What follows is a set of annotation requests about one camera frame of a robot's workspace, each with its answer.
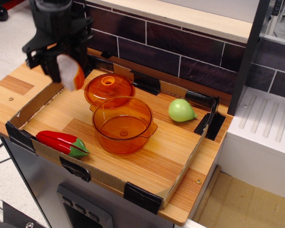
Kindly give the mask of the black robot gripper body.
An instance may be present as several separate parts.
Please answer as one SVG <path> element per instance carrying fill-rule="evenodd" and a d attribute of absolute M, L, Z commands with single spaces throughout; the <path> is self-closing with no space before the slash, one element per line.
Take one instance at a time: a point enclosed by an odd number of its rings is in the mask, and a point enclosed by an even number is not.
<path fill-rule="evenodd" d="M 86 44 L 92 37 L 93 20 L 85 0 L 31 0 L 36 27 L 34 37 L 24 45 L 27 66 L 40 66 L 43 59 L 69 55 L 71 44 Z"/>

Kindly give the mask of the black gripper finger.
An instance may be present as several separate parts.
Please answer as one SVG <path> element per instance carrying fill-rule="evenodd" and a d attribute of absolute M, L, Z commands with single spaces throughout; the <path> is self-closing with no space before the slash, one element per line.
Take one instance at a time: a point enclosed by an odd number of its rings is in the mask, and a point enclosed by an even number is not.
<path fill-rule="evenodd" d="M 68 54 L 81 66 L 84 75 L 88 74 L 87 45 L 71 44 Z"/>
<path fill-rule="evenodd" d="M 61 83 L 57 57 L 43 59 L 40 63 L 44 73 L 51 77 L 54 83 Z"/>

